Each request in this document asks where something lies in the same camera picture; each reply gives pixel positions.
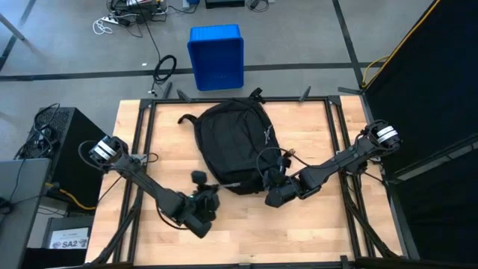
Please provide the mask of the black backpack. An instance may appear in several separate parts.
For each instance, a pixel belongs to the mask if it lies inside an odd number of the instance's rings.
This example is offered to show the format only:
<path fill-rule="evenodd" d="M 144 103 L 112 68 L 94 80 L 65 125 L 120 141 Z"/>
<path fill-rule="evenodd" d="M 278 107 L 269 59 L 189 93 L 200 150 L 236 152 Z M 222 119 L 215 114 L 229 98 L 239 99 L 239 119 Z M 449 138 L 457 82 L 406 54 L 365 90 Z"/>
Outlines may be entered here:
<path fill-rule="evenodd" d="M 238 195 L 265 191 L 262 172 L 279 158 L 289 158 L 280 149 L 275 129 L 256 88 L 248 97 L 231 98 L 196 117 L 182 115 L 178 123 L 193 125 L 196 145 L 221 186 Z"/>

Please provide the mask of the blue plastic bin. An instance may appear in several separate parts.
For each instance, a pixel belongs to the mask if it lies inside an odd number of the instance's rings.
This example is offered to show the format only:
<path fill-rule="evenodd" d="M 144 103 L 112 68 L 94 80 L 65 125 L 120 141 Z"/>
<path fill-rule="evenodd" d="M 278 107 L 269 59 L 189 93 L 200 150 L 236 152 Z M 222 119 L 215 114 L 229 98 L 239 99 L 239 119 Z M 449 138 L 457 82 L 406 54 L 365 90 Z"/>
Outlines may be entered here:
<path fill-rule="evenodd" d="M 244 44 L 239 25 L 192 27 L 187 49 L 198 90 L 243 86 Z"/>

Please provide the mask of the black box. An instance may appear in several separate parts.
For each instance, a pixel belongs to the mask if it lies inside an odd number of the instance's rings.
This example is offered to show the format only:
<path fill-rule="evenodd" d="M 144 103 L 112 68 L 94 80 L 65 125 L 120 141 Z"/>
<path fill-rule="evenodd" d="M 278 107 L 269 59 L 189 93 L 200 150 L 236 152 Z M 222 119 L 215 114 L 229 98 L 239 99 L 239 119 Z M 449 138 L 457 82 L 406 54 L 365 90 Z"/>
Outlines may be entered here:
<path fill-rule="evenodd" d="M 48 244 L 54 231 L 82 227 L 87 227 L 89 229 L 88 235 L 90 241 L 92 226 L 93 216 L 50 218 L 42 242 L 42 248 L 46 249 L 46 257 L 42 258 L 42 267 L 61 268 L 84 264 L 87 249 L 56 250 L 49 249 Z"/>

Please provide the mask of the white SA2 label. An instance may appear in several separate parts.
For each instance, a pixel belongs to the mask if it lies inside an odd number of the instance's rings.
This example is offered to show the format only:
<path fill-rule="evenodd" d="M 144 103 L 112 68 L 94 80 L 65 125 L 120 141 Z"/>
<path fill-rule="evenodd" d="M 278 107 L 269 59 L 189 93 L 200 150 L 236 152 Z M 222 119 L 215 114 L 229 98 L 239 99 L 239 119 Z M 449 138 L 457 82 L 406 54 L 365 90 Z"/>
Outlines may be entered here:
<path fill-rule="evenodd" d="M 89 229 L 87 227 L 54 231 L 48 248 L 56 250 L 87 249 L 89 243 Z"/>

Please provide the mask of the black computer tower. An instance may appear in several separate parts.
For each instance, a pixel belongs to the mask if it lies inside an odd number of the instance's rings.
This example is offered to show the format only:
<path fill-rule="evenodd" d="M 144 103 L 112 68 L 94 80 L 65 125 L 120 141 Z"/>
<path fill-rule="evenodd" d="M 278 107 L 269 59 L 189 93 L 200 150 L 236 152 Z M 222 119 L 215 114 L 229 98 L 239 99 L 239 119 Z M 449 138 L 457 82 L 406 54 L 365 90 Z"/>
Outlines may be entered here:
<path fill-rule="evenodd" d="M 78 148 L 104 136 L 77 108 L 55 103 L 35 114 L 28 138 L 16 157 L 49 159 L 46 196 L 92 211 L 99 198 L 102 173 L 84 162 L 87 155 L 80 154 Z"/>

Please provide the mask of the black partition curtain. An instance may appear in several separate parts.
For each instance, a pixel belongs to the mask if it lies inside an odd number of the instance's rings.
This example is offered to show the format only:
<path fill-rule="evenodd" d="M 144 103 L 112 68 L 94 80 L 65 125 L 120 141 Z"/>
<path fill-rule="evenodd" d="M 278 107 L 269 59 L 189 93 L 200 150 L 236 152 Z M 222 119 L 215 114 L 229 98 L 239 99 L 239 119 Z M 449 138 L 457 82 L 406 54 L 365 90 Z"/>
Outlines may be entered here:
<path fill-rule="evenodd" d="M 367 86 L 419 259 L 478 269 L 478 0 L 434 0 Z"/>

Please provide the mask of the black flat device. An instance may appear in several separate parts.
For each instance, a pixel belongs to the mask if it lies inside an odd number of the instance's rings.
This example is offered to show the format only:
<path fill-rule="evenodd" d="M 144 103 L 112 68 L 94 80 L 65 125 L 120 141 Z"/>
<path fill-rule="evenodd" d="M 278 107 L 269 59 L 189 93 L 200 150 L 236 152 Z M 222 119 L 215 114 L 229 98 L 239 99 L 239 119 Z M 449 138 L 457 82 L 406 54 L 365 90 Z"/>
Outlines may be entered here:
<path fill-rule="evenodd" d="M 245 0 L 205 0 L 207 9 L 221 8 L 221 7 L 244 7 Z"/>

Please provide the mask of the grey desk top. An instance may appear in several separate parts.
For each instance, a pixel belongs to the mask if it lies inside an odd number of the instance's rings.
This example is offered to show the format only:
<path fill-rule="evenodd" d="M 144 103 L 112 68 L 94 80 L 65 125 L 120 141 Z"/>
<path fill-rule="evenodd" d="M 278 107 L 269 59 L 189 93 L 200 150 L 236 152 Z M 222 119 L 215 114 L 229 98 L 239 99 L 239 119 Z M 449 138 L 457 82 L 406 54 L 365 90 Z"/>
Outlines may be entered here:
<path fill-rule="evenodd" d="M 50 164 L 47 158 L 0 161 L 0 198 L 13 207 L 0 213 L 0 269 L 21 268 Z"/>

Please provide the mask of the white power strip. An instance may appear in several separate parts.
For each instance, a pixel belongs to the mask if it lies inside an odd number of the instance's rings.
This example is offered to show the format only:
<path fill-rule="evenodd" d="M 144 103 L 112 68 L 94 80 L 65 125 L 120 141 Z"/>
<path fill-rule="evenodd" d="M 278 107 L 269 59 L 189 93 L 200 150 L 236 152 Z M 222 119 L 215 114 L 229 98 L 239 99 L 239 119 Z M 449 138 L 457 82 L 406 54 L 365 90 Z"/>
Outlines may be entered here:
<path fill-rule="evenodd" d="M 101 20 L 103 22 L 108 22 L 108 23 L 111 23 L 111 24 L 115 24 L 115 25 L 121 25 L 121 26 L 130 26 L 131 22 L 127 19 L 124 19 L 124 18 L 119 18 L 119 17 L 116 17 L 116 16 L 112 16 L 112 15 L 109 15 L 109 16 L 104 16 L 101 18 Z"/>

